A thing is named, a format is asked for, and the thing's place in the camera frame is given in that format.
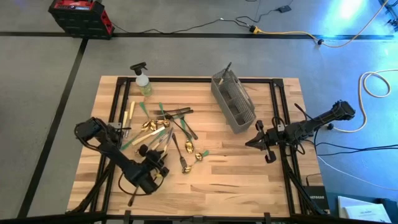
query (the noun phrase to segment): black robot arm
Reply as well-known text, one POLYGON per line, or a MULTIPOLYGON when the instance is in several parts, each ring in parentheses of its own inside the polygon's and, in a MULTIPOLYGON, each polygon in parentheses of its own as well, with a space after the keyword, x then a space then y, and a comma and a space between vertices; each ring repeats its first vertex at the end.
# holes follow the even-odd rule
POLYGON ((98 118, 90 118, 77 124, 75 128, 75 136, 84 146, 108 157, 121 168, 130 183, 141 187, 146 194, 151 194, 157 190, 158 185, 154 182, 150 172, 156 169, 163 177, 169 173, 168 168, 164 167, 162 152, 148 151, 142 163, 129 160, 119 150, 120 134, 114 127, 106 125, 98 118), (99 146, 88 143, 92 138, 98 140, 99 146))
POLYGON ((313 136, 313 132, 318 130, 321 126, 332 122, 341 120, 350 120, 354 118, 355 110, 346 101, 337 101, 331 110, 312 118, 295 122, 288 125, 276 125, 264 133, 262 121, 257 121, 256 129, 259 131, 257 136, 248 141, 245 145, 258 148, 260 150, 267 150, 266 161, 267 163, 276 160, 274 152, 269 147, 275 146, 281 142, 294 146, 300 144, 304 139, 313 136))

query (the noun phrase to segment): plastic bottle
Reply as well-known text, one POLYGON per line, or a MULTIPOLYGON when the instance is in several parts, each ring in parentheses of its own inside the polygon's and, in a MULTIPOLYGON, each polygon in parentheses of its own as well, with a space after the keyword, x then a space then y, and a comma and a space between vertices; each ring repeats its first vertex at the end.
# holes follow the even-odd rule
POLYGON ((142 69, 147 70, 146 66, 147 66, 146 62, 141 62, 136 65, 131 65, 130 69, 134 70, 134 72, 137 75, 136 83, 141 93, 144 96, 151 96, 152 87, 150 85, 149 78, 148 76, 144 75, 144 73, 142 72, 142 69))

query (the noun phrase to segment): gray floor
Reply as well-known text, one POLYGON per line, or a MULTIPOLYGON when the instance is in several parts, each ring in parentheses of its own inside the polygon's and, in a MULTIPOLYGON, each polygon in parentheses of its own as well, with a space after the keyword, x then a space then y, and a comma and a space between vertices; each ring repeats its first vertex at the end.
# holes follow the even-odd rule
MULTIPOLYGON (((2 23, 0 31, 61 31, 46 12, 49 2, 5 1, 0 13, 6 14, 9 22, 2 23)), ((289 3, 265 0, 107 2, 104 0, 113 22, 131 32, 150 28, 171 31, 219 17, 254 17, 257 7, 257 14, 262 14, 289 3)), ((290 12, 272 12, 263 17, 259 23, 261 29, 355 34, 378 10, 379 3, 365 1, 356 6, 347 5, 343 0, 306 0, 294 1, 290 6, 290 12), (359 10, 351 14, 350 7, 359 10)), ((387 16, 381 14, 364 34, 391 34, 391 28, 384 25, 386 21, 387 16)), ((192 32, 246 33, 243 28, 226 22, 192 32)), ((0 218, 11 218, 16 216, 21 205, 80 40, 59 37, 1 37, 0 40, 0 140, 4 146, 0 151, 0 218)), ((336 100, 348 100, 356 108, 357 116, 352 121, 336 125, 353 129, 362 122, 357 96, 360 74, 394 68, 398 61, 397 52, 397 41, 394 40, 357 40, 340 49, 318 48, 310 40, 90 40, 29 215, 65 211, 81 151, 72 130, 76 123, 89 117, 102 75, 132 75, 129 66, 146 61, 149 75, 203 76, 220 71, 232 61, 232 69, 241 77, 299 77, 305 106, 311 115, 330 109, 336 100)), ((398 131, 394 104, 398 100, 395 92, 398 84, 394 82, 396 73, 386 74, 386 77, 392 85, 392 94, 388 98, 375 99, 364 94, 369 116, 364 130, 355 134, 321 131, 318 141, 358 147, 393 144, 394 133, 398 131)), ((376 78, 369 79, 369 88, 380 94, 386 90, 383 82, 376 78)), ((324 153, 336 151, 325 146, 318 150, 324 153)), ((394 169, 397 158, 396 151, 379 151, 326 157, 325 160, 375 184, 398 188, 394 169)), ((331 170, 322 162, 320 164, 329 192, 398 199, 397 192, 365 184, 331 170)))

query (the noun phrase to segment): butcher block tabletop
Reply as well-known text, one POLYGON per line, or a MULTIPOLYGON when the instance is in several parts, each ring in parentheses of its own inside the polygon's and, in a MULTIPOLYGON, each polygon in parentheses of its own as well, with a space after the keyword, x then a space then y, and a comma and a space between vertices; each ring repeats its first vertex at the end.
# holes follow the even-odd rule
MULTIPOLYGON (((92 116, 108 121, 117 79, 117 76, 101 77, 92 116)), ((304 119, 303 114, 294 106, 294 103, 297 103, 305 108, 299 79, 284 78, 283 81, 291 122, 301 121, 304 119)), ((153 111, 159 110, 159 102, 162 102, 165 110, 185 107, 194 110, 194 113, 185 116, 188 125, 198 136, 193 145, 196 151, 208 151, 209 155, 204 157, 203 161, 197 162, 190 173, 183 174, 177 148, 171 141, 165 159, 165 166, 170 173, 164 179, 164 183, 152 195, 136 197, 131 207, 127 205, 131 196, 118 187, 121 170, 116 167, 108 214, 123 215, 126 210, 131 210, 131 214, 134 215, 263 217, 264 212, 269 212, 272 217, 289 217, 279 147, 271 147, 277 156, 277 160, 271 164, 266 163, 264 151, 246 147, 244 143, 257 134, 254 123, 246 132, 233 134, 211 94, 211 83, 152 82, 151 84, 152 96, 144 97, 136 84, 131 83, 127 110, 132 101, 136 102, 136 106, 132 117, 132 130, 129 137, 123 141, 128 142, 147 121, 139 102, 145 103, 152 118, 155 118, 153 111)), ((270 86, 265 83, 243 83, 243 86, 256 107, 257 119, 262 120, 264 129, 271 128, 274 112, 270 86)), ((118 109, 121 106, 123 91, 122 88, 118 109)), ((280 117, 283 118, 278 87, 276 92, 280 117)), ((118 120, 119 110, 116 114, 115 121, 118 120)), ((176 125, 174 132, 182 156, 187 164, 193 164, 194 154, 189 154, 184 147, 186 136, 176 125)), ((147 144, 152 140, 153 138, 149 138, 142 143, 147 144)), ((139 145, 129 146, 123 150, 124 155, 137 162, 142 161, 142 157, 135 153, 139 145)), ((320 173, 320 170, 313 145, 305 141, 303 146, 306 154, 297 154, 297 157, 302 180, 305 180, 307 175, 320 173)), ((99 162, 100 153, 83 147, 68 210, 74 209, 94 185, 99 162)), ((322 177, 311 176, 310 183, 322 185, 322 177)), ((135 187, 124 177, 121 179, 121 186, 128 192, 134 192, 135 187)), ((300 212, 297 191, 293 185, 292 190, 296 212, 300 212)), ((137 193, 141 194, 143 191, 139 189, 137 193)), ((103 195, 104 185, 99 193, 98 210, 101 209, 103 195)))

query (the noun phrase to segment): wire mesh basket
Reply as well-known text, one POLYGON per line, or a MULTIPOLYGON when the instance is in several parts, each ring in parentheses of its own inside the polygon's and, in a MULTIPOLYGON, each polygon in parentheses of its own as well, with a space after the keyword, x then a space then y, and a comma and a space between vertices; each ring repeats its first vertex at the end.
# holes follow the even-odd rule
POLYGON ((211 92, 233 133, 247 130, 256 119, 253 102, 231 70, 224 69, 212 76, 211 92))

